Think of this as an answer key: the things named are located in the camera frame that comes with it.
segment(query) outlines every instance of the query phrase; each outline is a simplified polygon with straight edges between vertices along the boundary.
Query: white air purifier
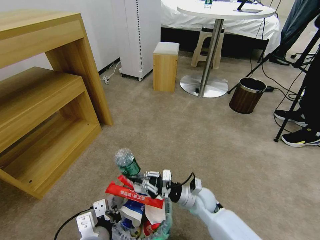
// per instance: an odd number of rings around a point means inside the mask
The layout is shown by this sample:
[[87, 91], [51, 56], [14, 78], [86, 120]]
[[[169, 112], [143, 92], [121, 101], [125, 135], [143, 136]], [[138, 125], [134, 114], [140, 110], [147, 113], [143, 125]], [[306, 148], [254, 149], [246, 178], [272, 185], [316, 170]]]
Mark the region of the white air purifier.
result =
[[112, 0], [121, 75], [139, 81], [153, 69], [153, 51], [160, 42], [161, 0]]

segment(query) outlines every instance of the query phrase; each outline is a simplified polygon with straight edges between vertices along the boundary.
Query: beige carpet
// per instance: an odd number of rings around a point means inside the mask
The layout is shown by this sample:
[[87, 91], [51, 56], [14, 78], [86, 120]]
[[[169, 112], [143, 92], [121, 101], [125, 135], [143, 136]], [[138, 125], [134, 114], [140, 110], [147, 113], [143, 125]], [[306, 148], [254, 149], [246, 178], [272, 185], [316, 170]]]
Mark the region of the beige carpet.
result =
[[[114, 126], [103, 126], [41, 201], [0, 181], [0, 239], [53, 239], [66, 219], [106, 196], [106, 186], [119, 175], [113, 155], [120, 147], [132, 149], [143, 171], [171, 169], [175, 181], [193, 171], [263, 239], [319, 239], [320, 148], [273, 142], [279, 128], [272, 113], [282, 94], [265, 93], [249, 115], [229, 108], [232, 95], [191, 96], [179, 86], [182, 76], [202, 73], [202, 67], [190, 67], [190, 57], [180, 53], [175, 93], [153, 91], [152, 74], [138, 82], [116, 73], [110, 85], [103, 85]], [[212, 74], [227, 79], [232, 87], [249, 70], [248, 59], [222, 58]], [[269, 62], [265, 71], [285, 86], [298, 74], [292, 67]], [[261, 70], [254, 77], [276, 86]], [[288, 128], [298, 129], [291, 123]], [[170, 239], [210, 238], [204, 224], [177, 205], [173, 219]], [[59, 239], [79, 239], [75, 221]]]

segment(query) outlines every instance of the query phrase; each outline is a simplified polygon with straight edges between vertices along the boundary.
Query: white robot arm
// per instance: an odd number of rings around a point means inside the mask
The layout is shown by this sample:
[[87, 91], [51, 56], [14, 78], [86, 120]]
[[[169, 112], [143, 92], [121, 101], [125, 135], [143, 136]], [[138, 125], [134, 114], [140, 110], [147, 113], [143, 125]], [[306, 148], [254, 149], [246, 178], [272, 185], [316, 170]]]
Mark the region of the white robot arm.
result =
[[[184, 185], [186, 181], [183, 184], [173, 183], [171, 177], [171, 171], [164, 170], [162, 177], [158, 172], [147, 172], [138, 180], [138, 183], [136, 182], [136, 178], [130, 180], [133, 182], [135, 189], [139, 189], [139, 191], [145, 192], [151, 197], [161, 195], [162, 197], [170, 198], [172, 202], [178, 203], [188, 209], [193, 215], [198, 216], [206, 224], [210, 236], [214, 240], [261, 240], [234, 212], [222, 207], [214, 194], [209, 189], [201, 186], [200, 179], [194, 177], [190, 185]], [[97, 209], [95, 209], [96, 215], [100, 217], [105, 216], [103, 204], [98, 204], [98, 206], [101, 206], [101, 210], [97, 212]], [[82, 235], [81, 240], [91, 239], [88, 238], [89, 235], [95, 237], [92, 239], [109, 239], [105, 238], [105, 232], [102, 232], [103, 235], [101, 236], [97, 235], [92, 214], [78, 216], [77, 223]]]

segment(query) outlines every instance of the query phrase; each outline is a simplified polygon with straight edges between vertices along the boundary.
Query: red snack wrapper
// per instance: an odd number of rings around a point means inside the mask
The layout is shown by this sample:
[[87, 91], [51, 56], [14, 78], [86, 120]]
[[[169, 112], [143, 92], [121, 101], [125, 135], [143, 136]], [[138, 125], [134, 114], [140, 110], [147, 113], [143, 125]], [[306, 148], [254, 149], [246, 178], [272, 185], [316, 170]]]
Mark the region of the red snack wrapper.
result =
[[118, 180], [119, 180], [120, 182], [122, 182], [124, 185], [127, 185], [128, 187], [131, 187], [132, 189], [134, 189], [134, 187], [133, 187], [133, 185], [132, 185], [132, 182], [131, 182], [130, 180], [126, 179], [125, 176], [120, 175], [120, 176], [118, 177]]
[[162, 208], [163, 206], [163, 199], [153, 199], [151, 197], [145, 196], [145, 195], [141, 195], [139, 193], [136, 193], [135, 191], [116, 185], [114, 183], [114, 181], [112, 181], [109, 186], [106, 189], [106, 193], [110, 193], [119, 197], [123, 197], [123, 198], [128, 198], [130, 200], [142, 203], [142, 204], [146, 204], [146, 205], [150, 205], [150, 206], [154, 206], [157, 208]]
[[151, 225], [151, 223], [149, 222], [149, 220], [146, 220], [143, 223], [143, 233], [144, 235], [146, 235], [147, 237], [152, 234], [159, 226], [161, 223], [156, 223]]

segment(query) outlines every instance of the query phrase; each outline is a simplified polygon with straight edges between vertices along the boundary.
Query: white plastic stool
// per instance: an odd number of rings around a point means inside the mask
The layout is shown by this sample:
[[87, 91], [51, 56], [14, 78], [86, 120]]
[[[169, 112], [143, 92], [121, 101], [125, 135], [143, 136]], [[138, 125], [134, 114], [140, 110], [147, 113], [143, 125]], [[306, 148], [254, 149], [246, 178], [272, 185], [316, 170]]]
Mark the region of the white plastic stool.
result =
[[[212, 36], [212, 29], [210, 28], [202, 28], [199, 35], [199, 40], [197, 43], [197, 48], [193, 52], [192, 60], [191, 60], [191, 66], [197, 67], [197, 64], [199, 61], [206, 61], [207, 56], [201, 55], [201, 51], [205, 50], [205, 48], [202, 48], [203, 42], [206, 38]], [[213, 65], [212, 68], [219, 68], [220, 65], [220, 59], [221, 59], [221, 48], [223, 43], [223, 37], [224, 37], [224, 28], [221, 29], [220, 38], [218, 41], [218, 46], [215, 55], [213, 56]]]
[[153, 90], [174, 92], [179, 43], [159, 42], [153, 52]]

